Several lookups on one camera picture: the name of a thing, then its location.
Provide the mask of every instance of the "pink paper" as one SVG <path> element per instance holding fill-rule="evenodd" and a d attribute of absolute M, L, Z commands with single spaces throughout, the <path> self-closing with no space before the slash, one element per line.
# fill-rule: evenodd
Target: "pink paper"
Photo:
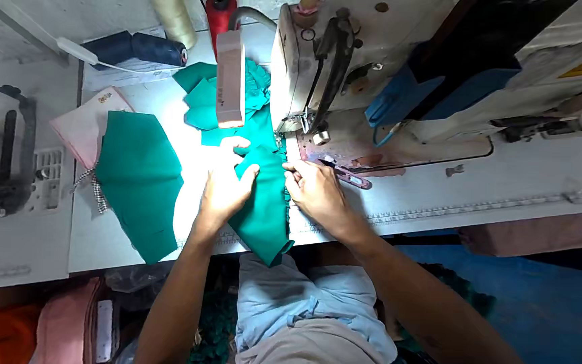
<path fill-rule="evenodd" d="M 109 111 L 134 112 L 134 109 L 116 87 L 108 87 L 79 108 L 50 121 L 64 146 L 86 169 L 98 160 Z"/>

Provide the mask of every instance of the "lap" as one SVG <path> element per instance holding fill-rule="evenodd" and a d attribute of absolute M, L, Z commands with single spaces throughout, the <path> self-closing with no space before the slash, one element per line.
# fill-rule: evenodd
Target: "lap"
<path fill-rule="evenodd" d="M 284 254 L 268 268 L 254 254 L 239 259 L 239 293 L 235 341 L 239 351 L 252 348 L 295 321 L 336 318 L 363 335 L 384 356 L 396 348 L 376 318 L 376 291 L 360 266 L 325 266 L 297 270 Z"/>

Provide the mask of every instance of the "red thread spool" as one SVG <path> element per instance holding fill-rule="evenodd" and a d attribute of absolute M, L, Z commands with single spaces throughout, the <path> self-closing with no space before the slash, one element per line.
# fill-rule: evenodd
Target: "red thread spool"
<path fill-rule="evenodd" d="M 217 59 L 217 35 L 228 31 L 228 20 L 230 14 L 237 8 L 237 0 L 207 0 L 206 16 L 210 37 L 212 38 L 212 48 Z"/>

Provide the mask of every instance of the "left hand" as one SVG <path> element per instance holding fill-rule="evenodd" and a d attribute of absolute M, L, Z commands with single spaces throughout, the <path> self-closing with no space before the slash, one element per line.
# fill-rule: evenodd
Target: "left hand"
<path fill-rule="evenodd" d="M 235 154 L 234 148 L 247 148 L 248 139 L 241 136 L 223 138 L 214 165 L 208 172 L 206 189 L 201 197 L 198 221 L 219 230 L 248 200 L 259 165 L 252 164 L 237 178 L 235 166 L 244 158 Z"/>

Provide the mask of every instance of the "green fabric pile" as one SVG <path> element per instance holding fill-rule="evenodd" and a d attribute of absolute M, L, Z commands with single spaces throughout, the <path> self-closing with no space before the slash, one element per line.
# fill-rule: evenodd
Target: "green fabric pile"
<path fill-rule="evenodd" d="M 181 164 L 154 115 L 108 113 L 96 177 L 146 263 L 176 250 L 172 219 L 183 185 Z"/>
<path fill-rule="evenodd" d="M 196 63 L 178 71 L 173 78 L 188 93 L 190 107 L 186 123 L 201 130 L 201 144 L 219 146 L 224 137 L 242 136 L 251 142 L 236 152 L 244 161 L 235 168 L 237 176 L 251 164 L 259 164 L 253 192 L 246 205 L 228 224 L 267 266 L 280 264 L 282 254 L 293 245 L 288 239 L 289 195 L 285 190 L 282 162 L 287 160 L 284 140 L 276 142 L 271 125 L 270 75 L 255 62 L 246 61 L 245 124 L 242 128 L 218 128 L 215 113 L 217 66 Z"/>
<path fill-rule="evenodd" d="M 201 304 L 199 331 L 201 344 L 190 350 L 189 363 L 224 364 L 237 324 L 237 296 L 207 292 Z"/>

